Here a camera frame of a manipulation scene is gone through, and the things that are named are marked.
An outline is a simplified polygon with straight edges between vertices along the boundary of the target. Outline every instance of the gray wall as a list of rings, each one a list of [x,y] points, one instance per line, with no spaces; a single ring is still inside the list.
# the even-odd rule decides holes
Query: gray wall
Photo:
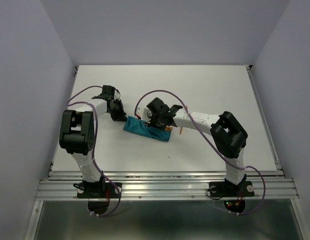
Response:
[[[285,173],[310,224],[310,0],[292,0],[253,67]]]
[[[0,0],[0,239],[23,239],[73,63],[38,0]]]
[[[288,0],[41,0],[75,64],[253,64]]]

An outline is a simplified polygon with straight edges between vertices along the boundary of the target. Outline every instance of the blue cloth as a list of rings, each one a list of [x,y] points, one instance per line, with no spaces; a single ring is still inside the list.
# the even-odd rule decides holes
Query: blue cloth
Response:
[[[147,127],[145,121],[129,116],[125,124],[124,130],[133,134],[141,135],[151,139],[156,139],[168,142],[170,138],[170,131],[160,130],[154,127]]]

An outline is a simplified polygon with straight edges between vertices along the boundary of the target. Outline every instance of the black cable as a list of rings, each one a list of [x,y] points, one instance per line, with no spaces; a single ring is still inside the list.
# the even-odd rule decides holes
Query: black cable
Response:
[[[211,197],[211,196],[208,195],[208,192],[210,192],[210,189],[208,189],[208,190],[206,191],[206,196],[209,197],[209,198],[212,199],[212,200],[220,200],[220,199],[223,198],[223,196],[221,196],[221,197],[219,197],[219,198],[213,198],[213,197]]]

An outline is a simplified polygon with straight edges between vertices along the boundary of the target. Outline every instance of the fabric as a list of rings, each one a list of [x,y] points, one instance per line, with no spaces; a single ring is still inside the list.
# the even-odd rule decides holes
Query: fabric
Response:
[[[171,134],[170,131],[164,131],[154,127],[147,127],[144,123],[145,121],[129,116],[125,124],[124,130],[151,139],[156,139],[164,142],[169,141]]]

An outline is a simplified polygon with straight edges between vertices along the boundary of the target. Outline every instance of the white table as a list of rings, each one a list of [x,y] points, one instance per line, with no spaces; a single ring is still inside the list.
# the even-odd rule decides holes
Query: white table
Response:
[[[248,133],[244,164],[261,171],[276,170],[245,66],[81,65],[72,95],[91,85],[118,88],[129,116],[133,116],[139,98],[156,89],[172,91],[191,111],[208,114],[230,111]],[[100,89],[92,88],[78,96],[76,101],[89,101],[98,94]],[[168,106],[179,104],[166,93],[153,93],[140,106],[145,107],[155,97]],[[99,117],[95,156],[105,171],[225,171],[224,162],[195,130],[183,129],[179,134],[179,128],[174,128],[169,142],[161,142],[126,132],[124,125],[124,122],[113,122],[108,114]],[[52,170],[79,171],[79,168],[66,150],[58,146]]]

